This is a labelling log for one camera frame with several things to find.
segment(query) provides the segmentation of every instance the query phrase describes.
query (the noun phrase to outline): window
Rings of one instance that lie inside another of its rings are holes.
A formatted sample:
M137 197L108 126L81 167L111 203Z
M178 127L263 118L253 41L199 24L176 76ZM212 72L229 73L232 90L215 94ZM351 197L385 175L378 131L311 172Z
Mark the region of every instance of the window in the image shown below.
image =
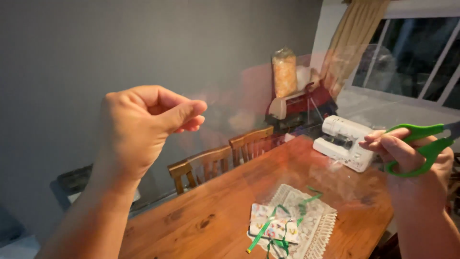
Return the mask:
M352 87L460 110L460 17L384 19Z

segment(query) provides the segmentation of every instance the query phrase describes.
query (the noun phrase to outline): window frame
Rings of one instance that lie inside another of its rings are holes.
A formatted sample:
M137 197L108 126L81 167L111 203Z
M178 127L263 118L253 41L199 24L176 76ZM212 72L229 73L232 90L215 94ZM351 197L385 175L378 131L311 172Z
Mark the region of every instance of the window frame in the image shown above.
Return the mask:
M366 84L368 82L368 79L370 77L371 71L374 68L375 64L375 59L377 57L377 53L380 50L380 47L382 46L383 39L387 33L390 20L391 19L405 19L405 18L440 18L440 17L460 17L460 8L455 8L452 10L417 10L417 11L393 11L393 12L388 12L385 14L383 19L386 19L384 28L380 34L379 41L377 43L377 48L375 50L374 56L371 60L371 63L369 64L369 69L367 72L367 75L364 79L363 86L364 87L358 87L358 86L353 86L353 81L355 79L355 75L358 69L359 64L355 67L353 70L352 74L349 76L349 79L346 80L345 83L345 89L352 90L354 92L364 94L367 96L372 96L376 98L383 98L389 101L394 101L394 102L402 102L404 104L412 105L412 106L420 106L420 107L429 107L435 110L438 110L440 112L446 112L446 113L453 113L458 115L460 110L456 110L453 108L448 108L444 107L443 104L449 94L452 92L452 89L454 89L454 86L460 80L460 64L458 65L457 69L453 73L452 77L450 78L448 84L446 85L445 89L443 90L443 93L439 97L437 101L430 101L430 100L425 100L423 99L423 96L427 92L431 82L433 81L434 76L439 70L439 67L441 66L442 62L444 61L449 49L452 47L453 42L455 41L457 35L460 33L460 20L458 21L454 31L452 32L446 46L444 47L443 51L441 52L441 55L439 56L438 60L436 61L436 64L433 68L433 70L430 73L430 76L428 77L425 85L422 88L422 91L420 92L419 96L417 98L413 97L408 97L408 96L403 96L403 95L397 95L397 94L390 94L390 93L385 93L381 92L378 90L373 90L366 88Z

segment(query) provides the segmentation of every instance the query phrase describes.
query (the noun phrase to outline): patterned card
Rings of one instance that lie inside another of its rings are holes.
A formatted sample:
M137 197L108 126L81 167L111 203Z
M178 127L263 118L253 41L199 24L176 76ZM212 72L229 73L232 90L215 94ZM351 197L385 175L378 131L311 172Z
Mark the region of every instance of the patterned card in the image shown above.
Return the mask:
M249 234L259 234L262 227L269 220L268 218L273 213L274 209L275 207L273 206L264 206L254 203L251 208L251 223L249 225ZM270 221L270 225L262 237L271 237L272 239L282 240L284 234L286 233L286 241L298 244L299 231L297 229L296 219L288 222L289 219L291 219L291 216L285 213L281 208L277 208L274 218L275 219Z

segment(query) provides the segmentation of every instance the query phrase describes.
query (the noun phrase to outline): forearm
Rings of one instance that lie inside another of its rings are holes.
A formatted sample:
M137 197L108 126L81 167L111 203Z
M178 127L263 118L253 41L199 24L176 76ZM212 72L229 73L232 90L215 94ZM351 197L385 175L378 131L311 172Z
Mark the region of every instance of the forearm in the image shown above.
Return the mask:
M447 213L416 204L394 205L402 258L458 258L460 235Z
M117 258L137 184L122 192L88 184L35 258Z

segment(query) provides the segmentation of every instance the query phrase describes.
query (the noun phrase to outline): hand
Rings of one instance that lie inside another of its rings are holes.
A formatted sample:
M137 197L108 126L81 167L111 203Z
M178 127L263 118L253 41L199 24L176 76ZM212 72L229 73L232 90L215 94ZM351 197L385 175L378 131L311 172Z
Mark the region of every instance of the hand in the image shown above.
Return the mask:
M172 133L197 131L207 105L161 86L138 86L105 96L102 135L90 183L121 190L137 186Z
M417 152L422 147L435 141L437 138L429 136L415 140L409 144L401 139L410 135L406 128L385 133L378 130L364 138L359 145L367 150L379 154L385 163L396 160L395 172L406 173L420 168L425 158ZM443 211L447 197L447 184L452 170L454 153L449 147L437 157L431 169L417 177L398 177L388 175L388 189L392 195L394 206L409 206L420 204L429 209Z

